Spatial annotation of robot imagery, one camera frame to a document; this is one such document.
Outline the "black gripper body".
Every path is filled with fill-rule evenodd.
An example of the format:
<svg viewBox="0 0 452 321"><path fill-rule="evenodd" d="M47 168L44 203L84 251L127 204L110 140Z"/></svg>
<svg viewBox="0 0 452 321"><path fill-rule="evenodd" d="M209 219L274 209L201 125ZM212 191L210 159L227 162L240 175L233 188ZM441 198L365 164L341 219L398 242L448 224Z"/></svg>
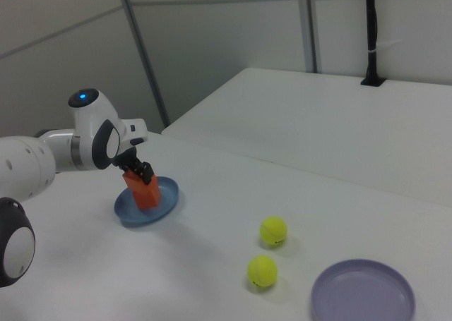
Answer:
<svg viewBox="0 0 452 321"><path fill-rule="evenodd" d="M138 168L138 158L136 147L131 147L117 155L112 164L121 170L136 170Z"/></svg>

